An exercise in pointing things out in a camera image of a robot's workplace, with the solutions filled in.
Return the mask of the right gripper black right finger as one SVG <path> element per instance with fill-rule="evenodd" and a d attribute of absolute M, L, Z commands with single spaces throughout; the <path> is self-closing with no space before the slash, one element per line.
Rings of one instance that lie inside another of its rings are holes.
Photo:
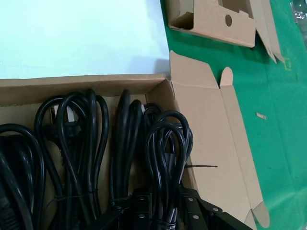
<path fill-rule="evenodd" d="M 186 230 L 249 230 L 249 226 L 203 199 L 195 189 L 179 188 L 179 213 Z"/>

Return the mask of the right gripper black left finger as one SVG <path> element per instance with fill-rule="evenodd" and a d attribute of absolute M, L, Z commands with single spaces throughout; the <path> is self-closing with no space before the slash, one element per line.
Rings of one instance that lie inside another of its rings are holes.
<path fill-rule="evenodd" d="M 152 193 L 138 188 L 132 195 L 109 206 L 107 211 L 86 227 L 87 230 L 149 230 L 152 218 Z"/>

